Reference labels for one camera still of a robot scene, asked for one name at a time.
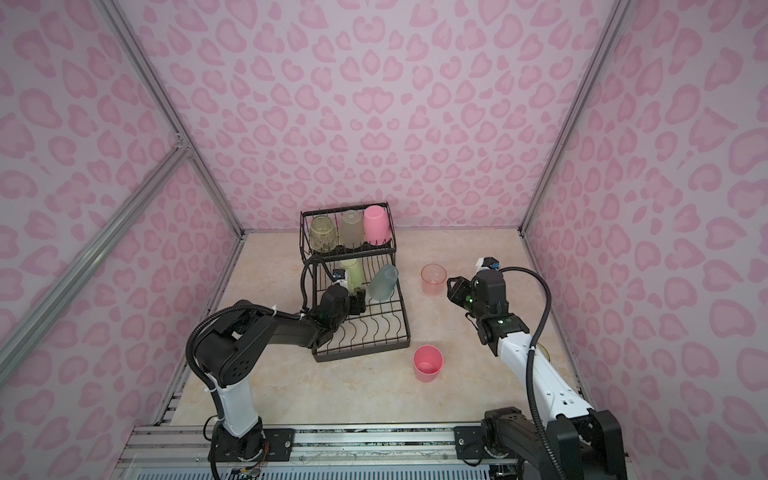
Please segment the teal plastic cup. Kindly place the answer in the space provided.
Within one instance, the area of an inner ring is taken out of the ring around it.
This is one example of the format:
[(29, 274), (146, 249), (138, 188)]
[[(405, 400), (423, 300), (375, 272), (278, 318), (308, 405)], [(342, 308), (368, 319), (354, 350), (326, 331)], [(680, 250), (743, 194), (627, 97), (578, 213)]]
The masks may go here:
[(368, 285), (370, 299), (376, 302), (389, 300), (396, 289), (398, 278), (399, 272), (394, 265), (383, 265)]

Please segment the pale green mug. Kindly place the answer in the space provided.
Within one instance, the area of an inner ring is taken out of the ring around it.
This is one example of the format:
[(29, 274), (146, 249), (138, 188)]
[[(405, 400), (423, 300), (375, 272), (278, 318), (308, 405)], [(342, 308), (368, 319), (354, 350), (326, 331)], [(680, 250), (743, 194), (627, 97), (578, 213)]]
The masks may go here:
[(355, 293), (361, 289), (365, 283), (365, 273), (362, 261), (359, 258), (352, 258), (340, 261), (341, 267), (345, 271), (345, 279), (350, 293)]

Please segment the clear pink plastic cup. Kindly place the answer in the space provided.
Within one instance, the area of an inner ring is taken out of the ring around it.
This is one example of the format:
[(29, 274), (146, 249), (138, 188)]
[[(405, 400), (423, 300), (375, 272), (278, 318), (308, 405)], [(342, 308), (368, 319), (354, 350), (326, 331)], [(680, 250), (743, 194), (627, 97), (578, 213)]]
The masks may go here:
[(436, 263), (425, 265), (421, 270), (422, 292), (428, 296), (438, 296), (444, 293), (447, 281), (447, 271)]

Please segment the pale green textured cup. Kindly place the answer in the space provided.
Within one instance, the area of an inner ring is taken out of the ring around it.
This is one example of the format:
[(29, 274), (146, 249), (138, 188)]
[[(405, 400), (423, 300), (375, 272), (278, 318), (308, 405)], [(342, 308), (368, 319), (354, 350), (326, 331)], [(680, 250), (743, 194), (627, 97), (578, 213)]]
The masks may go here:
[(365, 242), (363, 216), (360, 210), (346, 210), (341, 213), (340, 242), (347, 249), (356, 249)]

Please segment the bright green plastic cup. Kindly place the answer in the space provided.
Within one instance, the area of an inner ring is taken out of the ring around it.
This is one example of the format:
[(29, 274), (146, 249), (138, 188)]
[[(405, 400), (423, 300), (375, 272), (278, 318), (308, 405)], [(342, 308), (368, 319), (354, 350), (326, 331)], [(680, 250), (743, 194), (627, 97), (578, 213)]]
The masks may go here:
[(311, 250), (315, 253), (332, 252), (338, 245), (335, 221), (328, 215), (314, 216), (310, 223), (309, 242)]

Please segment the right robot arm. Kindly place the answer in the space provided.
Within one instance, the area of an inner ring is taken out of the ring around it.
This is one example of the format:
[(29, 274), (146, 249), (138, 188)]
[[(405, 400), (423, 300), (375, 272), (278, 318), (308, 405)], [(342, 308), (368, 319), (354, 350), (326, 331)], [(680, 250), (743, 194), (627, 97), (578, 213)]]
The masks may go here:
[(531, 330), (509, 310), (508, 271), (484, 258), (473, 278), (448, 279), (447, 298), (464, 310), (480, 342), (521, 382), (530, 412), (517, 407), (487, 411), (475, 440), (457, 439), (458, 458), (471, 467), (485, 457), (512, 459), (516, 477), (529, 464), (542, 479), (627, 478), (617, 418), (576, 393), (541, 352), (540, 338), (552, 310), (550, 287), (538, 273), (526, 272), (544, 293), (542, 316)]

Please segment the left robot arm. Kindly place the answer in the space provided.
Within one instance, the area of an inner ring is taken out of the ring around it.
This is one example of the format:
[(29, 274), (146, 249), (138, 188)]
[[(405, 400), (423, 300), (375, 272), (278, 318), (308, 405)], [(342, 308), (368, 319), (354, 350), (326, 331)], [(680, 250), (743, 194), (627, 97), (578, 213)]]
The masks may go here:
[(365, 309), (365, 295), (335, 284), (320, 303), (296, 314), (240, 300), (204, 319), (190, 333), (185, 358), (211, 395), (216, 423), (208, 460), (261, 461), (267, 457), (262, 418), (256, 410), (250, 375), (267, 346), (313, 349), (330, 342), (342, 322)]

